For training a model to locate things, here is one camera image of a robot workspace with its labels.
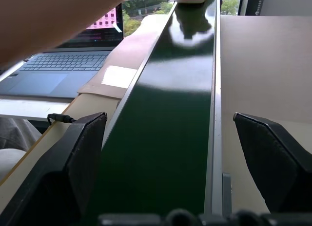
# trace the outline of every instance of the skin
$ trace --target skin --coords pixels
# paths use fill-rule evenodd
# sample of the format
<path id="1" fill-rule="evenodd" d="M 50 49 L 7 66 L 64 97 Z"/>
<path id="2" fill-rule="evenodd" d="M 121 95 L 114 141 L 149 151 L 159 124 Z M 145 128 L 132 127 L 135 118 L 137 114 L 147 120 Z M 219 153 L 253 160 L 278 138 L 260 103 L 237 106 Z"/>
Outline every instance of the skin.
<path id="1" fill-rule="evenodd" d="M 62 44 L 123 0 L 0 0 L 0 66 Z"/>

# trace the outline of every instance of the beige desk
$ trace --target beige desk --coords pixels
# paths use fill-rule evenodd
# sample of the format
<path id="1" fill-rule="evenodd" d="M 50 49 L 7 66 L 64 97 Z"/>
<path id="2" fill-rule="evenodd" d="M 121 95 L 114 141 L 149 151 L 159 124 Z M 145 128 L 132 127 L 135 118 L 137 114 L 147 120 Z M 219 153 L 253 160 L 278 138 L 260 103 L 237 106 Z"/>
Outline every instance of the beige desk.
<path id="1" fill-rule="evenodd" d="M 139 69 L 139 71 L 142 70 L 167 20 L 167 15 L 151 15 L 146 17 L 138 30 L 125 38 L 111 52 L 103 68 L 113 65 Z M 93 113 L 106 112 L 108 114 L 108 123 L 104 137 L 107 137 L 113 126 L 110 124 L 110 120 L 119 101 L 120 98 L 111 98 L 104 95 L 80 94 L 64 113 L 78 119 Z M 63 123 L 54 123 L 50 126 L 39 141 L 15 165 L 4 180 L 0 182 L 0 213 L 6 207 L 36 161 L 62 137 L 67 128 L 68 124 Z"/>
<path id="2" fill-rule="evenodd" d="M 312 17 L 221 16 L 223 170 L 233 211 L 268 211 L 252 180 L 233 114 L 279 122 L 312 152 Z"/>

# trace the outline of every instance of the tree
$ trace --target tree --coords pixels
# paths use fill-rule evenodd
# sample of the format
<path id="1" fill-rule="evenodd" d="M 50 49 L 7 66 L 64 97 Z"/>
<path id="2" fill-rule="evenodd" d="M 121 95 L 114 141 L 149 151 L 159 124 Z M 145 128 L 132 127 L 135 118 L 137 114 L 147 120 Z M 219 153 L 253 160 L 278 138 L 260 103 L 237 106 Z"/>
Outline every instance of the tree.
<path id="1" fill-rule="evenodd" d="M 163 2 L 160 4 L 160 9 L 155 11 L 154 14 L 168 14 L 172 8 L 173 4 Z"/>
<path id="2" fill-rule="evenodd" d="M 131 19 L 127 14 L 126 10 L 122 10 L 122 18 L 123 18 L 123 35 L 129 36 L 132 34 L 137 28 L 141 25 L 141 21 Z"/>
<path id="3" fill-rule="evenodd" d="M 221 14 L 223 15 L 237 15 L 238 0 L 223 0 L 221 7 Z"/>

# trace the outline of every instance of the laptop screen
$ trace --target laptop screen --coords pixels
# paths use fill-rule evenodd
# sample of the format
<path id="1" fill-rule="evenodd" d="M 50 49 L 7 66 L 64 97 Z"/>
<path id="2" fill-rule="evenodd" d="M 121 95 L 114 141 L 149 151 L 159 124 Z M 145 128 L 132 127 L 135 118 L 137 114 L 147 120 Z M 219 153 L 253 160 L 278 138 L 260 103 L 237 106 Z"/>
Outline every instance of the laptop screen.
<path id="1" fill-rule="evenodd" d="M 93 23 L 84 32 L 57 48 L 115 47 L 123 39 L 121 4 Z"/>

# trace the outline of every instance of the pink screen display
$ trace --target pink screen display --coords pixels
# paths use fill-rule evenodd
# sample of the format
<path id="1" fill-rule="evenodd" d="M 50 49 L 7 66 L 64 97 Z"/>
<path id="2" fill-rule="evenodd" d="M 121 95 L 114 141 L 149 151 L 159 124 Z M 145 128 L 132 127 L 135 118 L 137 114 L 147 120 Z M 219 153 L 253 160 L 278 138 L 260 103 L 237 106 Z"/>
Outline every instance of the pink screen display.
<path id="1" fill-rule="evenodd" d="M 100 20 L 90 25 L 87 30 L 113 28 L 116 21 L 116 8 L 114 8 L 105 14 Z"/>

